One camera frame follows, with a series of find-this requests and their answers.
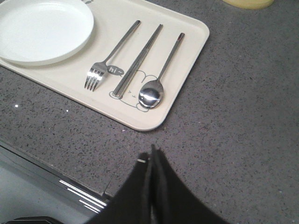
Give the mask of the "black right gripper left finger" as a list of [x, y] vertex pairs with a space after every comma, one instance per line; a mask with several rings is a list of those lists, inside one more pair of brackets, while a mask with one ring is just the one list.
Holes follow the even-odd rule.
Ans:
[[90, 219], [91, 224], [149, 224], [149, 154], [141, 153], [127, 180], [107, 207]]

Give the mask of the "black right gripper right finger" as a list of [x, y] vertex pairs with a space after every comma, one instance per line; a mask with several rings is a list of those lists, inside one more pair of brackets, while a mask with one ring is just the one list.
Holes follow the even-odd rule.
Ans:
[[227, 224], [180, 180], [164, 152], [151, 146], [153, 205], [159, 224]]

